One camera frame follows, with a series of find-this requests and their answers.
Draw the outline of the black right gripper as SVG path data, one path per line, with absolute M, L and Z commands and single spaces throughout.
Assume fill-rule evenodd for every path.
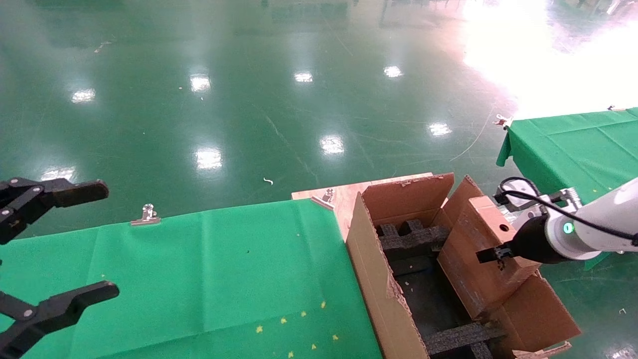
M 520 227 L 509 244 L 486 248 L 476 252 L 479 263 L 504 264 L 505 258 L 522 257 L 542 264 L 555 263 L 555 251 L 545 233 L 548 216 L 542 214 L 529 218 Z

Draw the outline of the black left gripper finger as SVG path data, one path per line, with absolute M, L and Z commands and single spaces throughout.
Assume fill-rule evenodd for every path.
M 11 178 L 0 183 L 0 243 L 6 245 L 54 207 L 103 200 L 109 188 L 102 180 L 73 184 L 66 178 L 32 181 Z
M 2 292 L 1 314 L 14 322 L 0 335 L 0 356 L 23 357 L 44 336 L 76 325 L 87 307 L 119 294 L 118 286 L 108 280 L 50 296 L 38 305 Z

